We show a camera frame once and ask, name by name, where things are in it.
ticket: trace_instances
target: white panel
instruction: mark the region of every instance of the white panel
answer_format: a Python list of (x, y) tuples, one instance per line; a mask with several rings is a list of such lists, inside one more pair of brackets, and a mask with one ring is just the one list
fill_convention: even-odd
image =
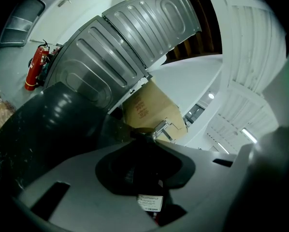
[(84, 23), (109, 8), (112, 0), (70, 0), (62, 6), (58, 4), (63, 0), (55, 0), (41, 15), (36, 23), (30, 40), (48, 43), (65, 43), (72, 34)]
[(251, 102), (253, 102), (254, 104), (256, 104), (259, 107), (264, 106), (266, 104), (266, 101), (260, 95), (254, 93), (252, 90), (246, 88), (245, 86), (243, 86), (243, 85), (241, 85), (235, 81), (230, 82), (230, 88), (234, 92), (247, 98), (248, 100), (250, 100)]
[(272, 12), (267, 3), (256, 0), (228, 0), (231, 6), (246, 6)]
[(289, 58), (273, 82), (264, 90), (264, 96), (276, 114), (280, 126), (289, 126)]
[(179, 107), (184, 116), (213, 83), (222, 55), (189, 58), (150, 71), (157, 86)]
[(213, 144), (214, 141), (208, 137), (208, 135), (205, 133), (207, 127), (205, 126), (196, 137), (194, 137), (188, 144), (187, 147), (194, 148), (194, 149), (202, 149), (202, 150), (209, 150)]
[[(229, 142), (227, 142), (219, 133), (217, 133), (212, 128), (207, 128), (207, 133), (211, 137), (213, 137), (217, 143), (220, 143), (230, 154), (237, 154), (238, 153), (239, 150), (237, 151)], [(217, 148), (217, 150), (219, 152), (225, 153), (225, 151), (223, 149), (221, 149), (221, 147), (218, 146), (218, 144), (216, 144), (215, 147)]]

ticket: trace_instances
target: barcode sticker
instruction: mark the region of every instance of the barcode sticker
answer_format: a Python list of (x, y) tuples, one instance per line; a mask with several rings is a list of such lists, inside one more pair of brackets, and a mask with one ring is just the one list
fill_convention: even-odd
[(159, 212), (163, 204), (163, 196), (150, 196), (139, 194), (138, 204), (144, 211)]

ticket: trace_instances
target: gray metal sheet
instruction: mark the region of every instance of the gray metal sheet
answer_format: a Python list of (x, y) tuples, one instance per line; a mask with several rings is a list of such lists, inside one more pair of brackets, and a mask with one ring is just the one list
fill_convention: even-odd
[(61, 81), (105, 111), (144, 76), (138, 56), (99, 16), (68, 44), (51, 67), (47, 86)]
[[(170, 148), (168, 151), (180, 152), (196, 164), (196, 171), (189, 182), (182, 188), (170, 190), (173, 203), (184, 208), (188, 214), (201, 205), (210, 193), (217, 192), (217, 186), (223, 184), (233, 166), (236, 167), (235, 163), (228, 168), (212, 162), (216, 158), (233, 161), (236, 155), (202, 151), (166, 142), (162, 144)], [(52, 224), (79, 232), (144, 232), (157, 228), (153, 220), (141, 210), (136, 197), (111, 193), (95, 175), (99, 160), (125, 145), (113, 145), (69, 158), (28, 185), (18, 199), (31, 208), (55, 182), (60, 181), (70, 184), (70, 188), (51, 215), (49, 221)]]
[(103, 13), (149, 67), (201, 30), (189, 0), (126, 0)]

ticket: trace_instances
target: ceiling light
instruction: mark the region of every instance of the ceiling light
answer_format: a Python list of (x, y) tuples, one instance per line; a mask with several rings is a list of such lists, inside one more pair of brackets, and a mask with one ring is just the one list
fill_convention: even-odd
[(218, 145), (220, 145), (222, 147), (222, 149), (224, 149), (227, 154), (230, 154), (220, 143), (218, 143)]
[(253, 137), (253, 135), (246, 129), (246, 128), (243, 128), (242, 129), (242, 132), (253, 142), (253, 143), (257, 143), (257, 140), (255, 137)]

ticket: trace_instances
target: red fire extinguisher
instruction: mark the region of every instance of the red fire extinguisher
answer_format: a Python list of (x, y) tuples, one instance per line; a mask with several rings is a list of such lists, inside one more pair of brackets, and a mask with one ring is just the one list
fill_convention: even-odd
[(32, 62), (30, 63), (29, 71), (24, 84), (24, 87), (27, 90), (35, 89), (37, 77), (42, 71), (43, 65), (46, 63), (47, 56), (49, 55), (50, 47), (45, 40), (44, 43), (45, 44), (41, 44), (38, 46)]

